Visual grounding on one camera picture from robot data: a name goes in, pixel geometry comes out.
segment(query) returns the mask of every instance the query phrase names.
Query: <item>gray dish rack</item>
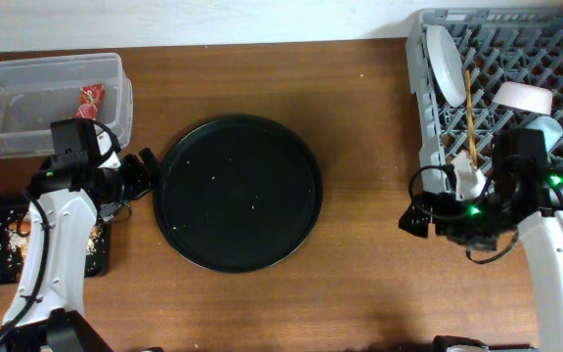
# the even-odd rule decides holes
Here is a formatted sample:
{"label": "gray dish rack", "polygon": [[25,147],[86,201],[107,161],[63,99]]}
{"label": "gray dish rack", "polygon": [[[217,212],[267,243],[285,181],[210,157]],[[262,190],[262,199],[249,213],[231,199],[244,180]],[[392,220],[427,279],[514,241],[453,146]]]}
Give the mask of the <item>gray dish rack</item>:
{"label": "gray dish rack", "polygon": [[[423,10],[406,42],[410,87],[416,94],[420,115],[421,166],[444,164],[459,151],[468,150],[466,105],[450,106],[431,70],[425,31],[432,24],[447,29],[464,69],[471,71],[475,140],[484,173],[492,169],[493,134],[523,127],[539,116],[493,104],[502,82],[550,89],[553,92],[551,116],[563,128],[563,10]],[[549,159],[552,165],[563,166],[563,137],[553,146]],[[425,191],[453,191],[439,171],[423,172],[422,180]]]}

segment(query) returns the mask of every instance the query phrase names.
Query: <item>wooden tabletop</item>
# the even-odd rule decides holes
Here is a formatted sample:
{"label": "wooden tabletop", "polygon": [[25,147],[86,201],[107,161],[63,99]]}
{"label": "wooden tabletop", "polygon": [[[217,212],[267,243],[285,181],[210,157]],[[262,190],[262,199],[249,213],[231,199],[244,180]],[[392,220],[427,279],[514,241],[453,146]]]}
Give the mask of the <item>wooden tabletop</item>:
{"label": "wooden tabletop", "polygon": [[[398,351],[401,343],[437,334],[538,345],[520,245],[478,266],[460,246],[397,227],[421,147],[404,43],[113,50],[134,88],[134,128],[124,153],[150,147],[162,157],[206,117],[262,115],[313,151],[324,201],[314,231],[290,257],[238,275],[181,257],[157,229],[152,197],[133,202],[134,216],[112,227],[108,274],[84,282],[93,328],[119,351]],[[0,195],[25,186],[39,163],[0,160]],[[0,324],[15,288],[0,286]]]}

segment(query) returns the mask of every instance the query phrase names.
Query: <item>green led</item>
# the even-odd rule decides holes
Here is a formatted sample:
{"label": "green led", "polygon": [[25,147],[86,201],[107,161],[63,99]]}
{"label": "green led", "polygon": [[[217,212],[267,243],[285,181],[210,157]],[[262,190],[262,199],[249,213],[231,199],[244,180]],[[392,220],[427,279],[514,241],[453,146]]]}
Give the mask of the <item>green led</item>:
{"label": "green led", "polygon": [[470,215],[477,215],[481,212],[477,206],[471,206],[468,211],[470,212]]}
{"label": "green led", "polygon": [[551,185],[553,186],[557,186],[563,181],[562,178],[557,175],[551,175],[548,179],[551,181]]}

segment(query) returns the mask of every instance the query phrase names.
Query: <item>white backdrop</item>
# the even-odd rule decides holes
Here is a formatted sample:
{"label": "white backdrop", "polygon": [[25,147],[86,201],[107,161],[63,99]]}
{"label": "white backdrop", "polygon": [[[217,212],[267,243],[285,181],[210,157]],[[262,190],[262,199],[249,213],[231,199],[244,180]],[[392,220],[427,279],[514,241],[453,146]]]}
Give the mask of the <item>white backdrop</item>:
{"label": "white backdrop", "polygon": [[561,0],[0,0],[0,52],[405,37],[418,10]]}

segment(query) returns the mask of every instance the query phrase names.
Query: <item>red package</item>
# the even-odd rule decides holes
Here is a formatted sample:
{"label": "red package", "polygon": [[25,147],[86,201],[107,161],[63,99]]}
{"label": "red package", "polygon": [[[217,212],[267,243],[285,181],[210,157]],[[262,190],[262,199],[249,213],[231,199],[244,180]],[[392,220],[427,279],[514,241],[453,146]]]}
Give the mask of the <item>red package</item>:
{"label": "red package", "polygon": [[97,109],[104,98],[104,85],[95,84],[81,89],[82,94],[79,97],[81,106],[77,108],[76,117],[95,119],[97,117]]}

